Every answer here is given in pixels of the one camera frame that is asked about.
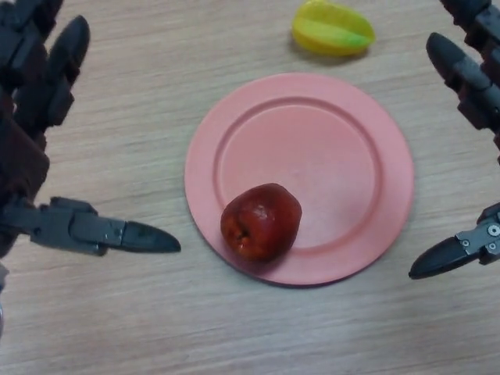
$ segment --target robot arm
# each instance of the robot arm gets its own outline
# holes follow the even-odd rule
[[[465,42],[482,56],[479,65],[443,35],[432,33],[427,54],[436,71],[459,98],[458,110],[478,130],[489,129],[500,149],[500,10],[491,0],[441,0]],[[486,208],[472,230],[462,231],[424,252],[410,278],[423,279],[455,270],[474,260],[500,259],[500,204]]]
[[[49,160],[45,131],[63,124],[90,42],[82,16],[73,19],[49,53],[44,43],[62,0],[0,3],[0,257],[20,234],[32,242],[89,255],[108,248],[179,252],[179,241],[158,228],[100,217],[86,202],[53,198],[34,207]]]

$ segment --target pink plate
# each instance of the pink plate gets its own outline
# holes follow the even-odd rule
[[[413,202],[413,161],[394,120],[370,96],[332,77],[287,73],[251,82],[199,126],[185,166],[198,229],[237,270],[276,284],[310,286],[348,277],[378,259]],[[267,266],[224,244],[229,201],[275,182],[302,205],[297,240]]]

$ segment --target screw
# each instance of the screw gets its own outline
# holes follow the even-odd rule
[[[490,225],[487,228],[487,232],[493,237],[500,236],[500,227],[498,225]]]

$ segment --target red fruit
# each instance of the red fruit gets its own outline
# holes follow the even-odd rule
[[[264,184],[237,196],[222,213],[220,229],[229,248],[243,258],[270,262],[297,237],[302,207],[279,184]]]

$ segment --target table surface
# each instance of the table surface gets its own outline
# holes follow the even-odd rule
[[[174,233],[183,251],[96,259],[19,240],[3,259],[1,374],[498,373],[498,265],[407,277],[423,250],[471,228],[498,199],[492,136],[457,112],[425,51],[432,31],[460,45],[463,33],[438,0],[343,3],[378,35],[351,62],[290,42],[300,0],[67,1],[56,30],[83,14],[92,43],[67,121],[48,132],[52,168],[37,200],[87,200]],[[207,111],[243,83],[293,71],[372,95],[416,165],[413,211],[386,256],[311,290],[235,272],[198,234],[184,197],[187,147]]]

